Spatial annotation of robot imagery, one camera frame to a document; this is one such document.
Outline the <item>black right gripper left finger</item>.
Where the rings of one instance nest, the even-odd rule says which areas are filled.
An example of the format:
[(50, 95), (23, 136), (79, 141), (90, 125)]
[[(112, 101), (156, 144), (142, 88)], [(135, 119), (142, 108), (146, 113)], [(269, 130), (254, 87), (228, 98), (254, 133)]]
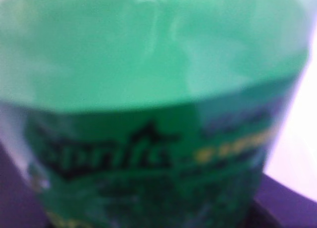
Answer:
[(13, 162), (0, 149), (0, 226), (2, 228), (51, 228), (52, 224)]

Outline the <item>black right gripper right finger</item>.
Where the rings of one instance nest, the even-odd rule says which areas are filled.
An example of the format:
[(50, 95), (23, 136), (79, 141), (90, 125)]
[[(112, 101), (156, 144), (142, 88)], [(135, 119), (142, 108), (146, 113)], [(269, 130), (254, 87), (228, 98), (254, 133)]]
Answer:
[(317, 203), (263, 174), (245, 228), (315, 228)]

